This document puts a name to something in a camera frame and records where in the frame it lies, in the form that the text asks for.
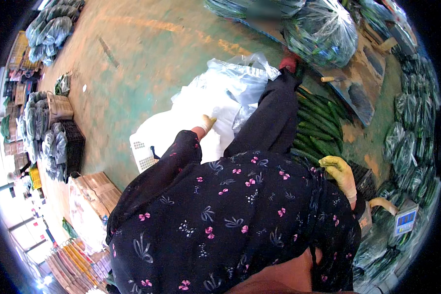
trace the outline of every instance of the cucumber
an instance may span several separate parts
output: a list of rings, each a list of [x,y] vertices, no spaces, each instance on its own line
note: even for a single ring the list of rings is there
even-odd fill
[[[312,136],[312,137],[317,137],[317,138],[320,138],[320,139],[325,140],[325,141],[333,140],[333,138],[331,136],[327,135],[327,134],[324,134],[324,133],[321,133],[321,132],[316,132],[316,131],[313,131],[311,129],[304,128],[304,127],[297,127],[296,131],[298,133],[300,133],[300,134],[307,135],[307,136]]]
[[[333,123],[335,124],[335,126],[337,126],[339,131],[341,129],[340,118],[338,117],[338,114],[335,112],[335,109],[333,108],[331,102],[328,103],[328,108],[330,109],[330,114],[333,117]]]
[[[307,152],[308,154],[310,154],[311,156],[315,157],[315,158],[321,158],[320,154],[318,154],[315,149],[310,148],[308,145],[306,145],[305,143],[303,143],[302,141],[296,139],[293,141],[293,146],[294,148],[298,149],[298,150],[302,150],[304,152]]]
[[[335,142],[338,146],[338,150],[340,150],[340,154],[342,154],[343,153],[343,141],[339,140],[339,139],[335,139]]]
[[[314,137],[310,137],[312,143],[317,147],[317,149],[323,154],[323,157],[328,155],[339,156],[340,153],[336,152],[334,148],[327,142],[321,141]]]
[[[302,106],[305,106],[306,108],[322,115],[322,116],[329,116],[330,115],[330,110],[328,109],[328,107],[326,107],[326,105],[320,104],[318,105],[317,103],[313,103],[312,101],[310,101],[309,99],[303,98],[303,97],[299,97],[297,99],[299,101],[299,104]]]
[[[326,132],[327,134],[329,134],[330,136],[335,137],[337,139],[342,138],[340,136],[340,133],[337,130],[336,126],[333,123],[327,121],[326,119],[324,119],[318,115],[314,115],[313,113],[308,114],[307,112],[305,112],[303,110],[299,110],[297,112],[297,114],[299,115],[299,117],[305,119],[306,121],[311,122],[312,124],[317,126],[319,129],[321,129],[324,132]]]
[[[296,133],[296,138],[298,138],[302,143],[306,144],[308,148],[315,149],[315,146],[312,144],[308,136]]]
[[[299,149],[295,149],[295,148],[291,148],[291,153],[295,156],[299,156],[299,157],[305,157],[307,158],[313,165],[314,167],[319,167],[320,164],[318,163],[318,159],[313,157],[312,155],[310,155],[309,153],[299,150]]]
[[[309,130],[311,130],[311,131],[315,131],[315,132],[323,133],[323,131],[322,131],[321,129],[317,128],[317,126],[311,124],[311,123],[308,122],[308,121],[301,121],[301,122],[299,123],[299,126],[300,126],[301,128],[306,128],[306,129],[309,129]]]

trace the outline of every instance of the plastic crate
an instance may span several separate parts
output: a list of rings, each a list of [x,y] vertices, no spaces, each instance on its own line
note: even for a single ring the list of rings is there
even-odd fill
[[[105,173],[81,175],[74,178],[74,182],[100,218],[105,219],[105,215],[109,217],[121,197],[121,192]]]
[[[141,138],[140,134],[135,133],[129,137],[129,142],[131,143],[131,149],[134,155],[135,163],[139,170],[139,173],[142,173],[147,168],[153,166],[158,159],[154,158],[154,154],[150,149],[150,146],[144,143],[144,140]]]
[[[76,125],[75,121],[61,120],[60,123],[62,123],[65,130],[65,136],[67,137],[67,168],[64,175],[65,183],[67,183],[71,173],[80,173],[83,151],[85,148],[85,137],[80,131],[80,128],[78,128]]]
[[[40,61],[35,63],[29,61],[29,50],[30,47],[25,32],[19,31],[8,57],[7,68],[12,70],[33,70],[39,68]]]
[[[39,170],[37,168],[30,168],[29,176],[31,177],[31,182],[33,183],[34,189],[39,189],[42,187],[41,178],[39,177]]]

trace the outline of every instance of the woman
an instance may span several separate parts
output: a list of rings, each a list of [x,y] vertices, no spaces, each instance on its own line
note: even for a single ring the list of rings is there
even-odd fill
[[[353,289],[364,201],[355,209],[342,159],[320,162],[343,192],[287,155],[299,109],[295,62],[281,62],[223,158],[200,165],[200,140],[215,122],[204,116],[127,186],[106,239],[121,293],[261,293],[265,281],[284,293]]]

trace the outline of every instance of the green concrete floor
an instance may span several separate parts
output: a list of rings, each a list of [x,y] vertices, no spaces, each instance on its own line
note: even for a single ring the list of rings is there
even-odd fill
[[[276,67],[282,58],[279,44],[213,15],[198,0],[87,0],[74,35],[44,70],[39,90],[51,90],[59,75],[73,72],[70,100],[86,137],[82,173],[104,171],[123,190],[138,174],[129,136],[141,123],[169,110],[170,98],[206,71],[211,58],[253,52],[263,52]],[[327,93],[313,76],[307,75],[303,85]],[[378,183],[388,176],[381,149],[400,91],[400,66],[393,57],[382,89],[371,125],[365,131],[344,127],[351,141],[345,157],[373,168]]]

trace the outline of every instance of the pink bow print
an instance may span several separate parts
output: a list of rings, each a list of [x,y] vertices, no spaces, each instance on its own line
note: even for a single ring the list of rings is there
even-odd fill
[[[279,174],[282,175],[283,180],[289,179],[291,176],[288,173],[284,173],[284,171],[279,171]]]
[[[141,221],[144,221],[146,218],[150,218],[150,213],[146,212],[143,215],[139,215]]]
[[[150,280],[145,280],[145,282],[144,282],[144,280],[142,280],[141,284],[144,287],[152,287],[152,283],[150,282]]]
[[[250,187],[250,185],[254,185],[254,184],[255,184],[255,180],[253,180],[253,179],[250,179],[248,182],[245,182],[245,185],[247,187]]]
[[[214,239],[214,234],[212,233],[212,227],[207,227],[205,229],[206,234],[209,234],[207,236],[208,239]]]
[[[190,285],[191,284],[191,282],[190,281],[188,281],[188,280],[183,280],[182,281],[182,285],[179,285],[178,286],[178,289],[181,289],[181,290],[188,290],[189,288],[188,288],[188,285]]]
[[[340,223],[340,220],[337,218],[336,215],[333,215],[333,220],[335,221],[335,227],[338,226],[338,224]]]
[[[279,217],[282,217],[285,213],[286,213],[286,209],[285,208],[282,208],[281,210],[278,210]]]

